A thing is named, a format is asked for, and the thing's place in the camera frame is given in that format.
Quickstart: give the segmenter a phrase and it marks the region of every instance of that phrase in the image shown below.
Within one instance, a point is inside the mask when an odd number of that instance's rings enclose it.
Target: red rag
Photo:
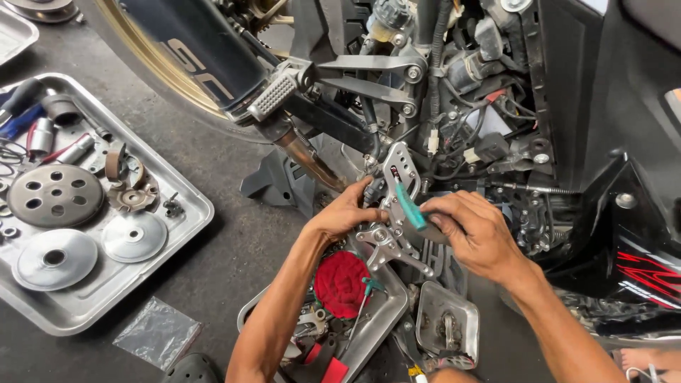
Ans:
[[[336,251],[317,267],[313,286],[315,296],[336,318],[355,318],[366,288],[363,277],[369,278],[364,261],[350,251]]]
[[[307,365],[312,362],[319,354],[319,351],[321,351],[321,346],[319,343],[316,343],[315,346],[312,347],[312,351],[307,354],[307,357],[305,358],[305,364]],[[340,383],[341,380],[345,378],[345,374],[349,369],[350,368],[344,365],[343,362],[332,357],[329,367],[326,367],[326,372],[324,373],[324,377],[321,379],[321,383]]]

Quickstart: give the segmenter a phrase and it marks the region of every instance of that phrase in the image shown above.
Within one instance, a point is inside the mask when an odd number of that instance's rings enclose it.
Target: screwdriver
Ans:
[[[362,305],[360,306],[359,312],[357,312],[357,318],[359,319],[360,316],[362,316],[362,309],[364,308],[364,304],[366,303],[366,298],[371,294],[371,290],[380,290],[385,292],[385,288],[383,285],[381,285],[378,281],[375,281],[374,279],[364,277],[362,278],[362,282],[366,284],[366,288],[364,289],[364,298],[362,298]],[[355,324],[352,326],[352,330],[350,330],[350,336],[347,338],[347,344],[345,345],[345,349],[347,350],[348,347],[350,347],[350,342],[352,341],[352,335],[355,334],[355,328],[357,328],[357,323],[359,323],[359,320],[355,320]]]
[[[0,106],[0,126],[12,116],[18,116],[30,108],[42,90],[42,82],[33,77],[16,87],[10,99]]]

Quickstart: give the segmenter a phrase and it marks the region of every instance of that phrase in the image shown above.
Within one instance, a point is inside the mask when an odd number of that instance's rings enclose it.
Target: gray floor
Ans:
[[[214,221],[89,330],[47,335],[0,301],[0,382],[155,382],[156,367],[111,344],[156,296],[205,327],[191,351],[224,367],[238,310],[268,285],[304,218],[243,198],[240,180],[268,147],[236,142],[177,112],[135,77],[86,25],[39,26],[31,50],[0,68],[0,85],[43,72],[73,76],[213,202]],[[527,323],[494,286],[471,282],[481,312],[477,374],[491,382],[552,381]]]

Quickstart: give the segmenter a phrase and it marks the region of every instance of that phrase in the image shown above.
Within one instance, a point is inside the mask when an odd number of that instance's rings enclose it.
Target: stainless steel tray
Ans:
[[[82,281],[75,285],[54,292],[35,292],[19,286],[12,277],[12,264],[16,261],[21,249],[35,234],[45,230],[24,224],[15,217],[3,218],[3,227],[17,227],[21,234],[18,238],[5,240],[0,245],[0,298],[17,309],[26,318],[35,323],[43,331],[56,336],[79,333],[90,327],[109,309],[114,307],[124,296],[139,286],[151,273],[156,271],[165,261],[175,254],[189,239],[195,236],[210,220],[215,210],[212,203],[185,177],[169,163],[140,140],[123,122],[114,116],[101,102],[91,95],[73,78],[64,74],[47,73],[39,78],[45,85],[61,93],[69,94],[90,118],[111,132],[115,140],[127,143],[127,152],[140,159],[149,173],[159,182],[160,201],[167,200],[173,193],[186,213],[174,219],[165,217],[165,209],[159,207],[158,215],[168,228],[168,240],[161,253],[150,260],[124,264],[109,258],[101,250],[99,240],[104,226],[116,217],[119,212],[111,208],[107,202],[101,214],[85,226],[77,229],[93,237],[99,246],[97,264]],[[55,134],[54,149],[60,149],[90,132],[97,139],[95,150],[76,165],[89,168],[101,152],[108,148],[87,123],[75,127],[60,129]],[[24,144],[25,135],[17,142]],[[108,190],[110,183],[105,177],[99,179]]]
[[[0,5],[0,65],[36,42],[38,36],[32,22]]]
[[[358,242],[354,235],[349,236],[347,245],[348,250],[356,251],[362,255],[364,259],[369,259],[373,248],[365,242]],[[376,292],[371,297],[369,303],[365,306],[362,314],[370,313],[371,319],[359,323],[355,330],[352,342],[346,352],[345,344],[347,340],[340,340],[336,348],[336,358],[342,354],[340,361],[348,366],[348,372],[341,383],[348,383],[355,380],[364,365],[369,361],[369,358],[374,354],[376,349],[381,345],[381,342],[388,336],[390,331],[395,327],[395,324],[402,318],[402,315],[407,312],[409,308],[409,297],[407,296],[407,289],[400,278],[395,274],[392,268],[388,265],[381,267],[377,271],[370,272],[371,277],[375,278],[387,291]],[[248,302],[239,311],[236,319],[236,326],[241,332],[241,328],[246,321],[248,312],[260,302],[260,299],[265,295],[265,290],[262,290],[255,298]],[[274,377],[275,382],[284,382],[284,380],[277,374]]]

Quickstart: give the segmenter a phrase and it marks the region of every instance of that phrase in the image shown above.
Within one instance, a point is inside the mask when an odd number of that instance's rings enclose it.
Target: rear wheel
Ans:
[[[364,33],[369,15],[364,4],[343,1],[348,4],[322,0],[329,23],[329,37],[337,52],[356,44]],[[269,143],[253,127],[229,122],[217,105],[127,17],[115,0],[75,2],[104,42],[161,97],[218,132],[249,142]]]

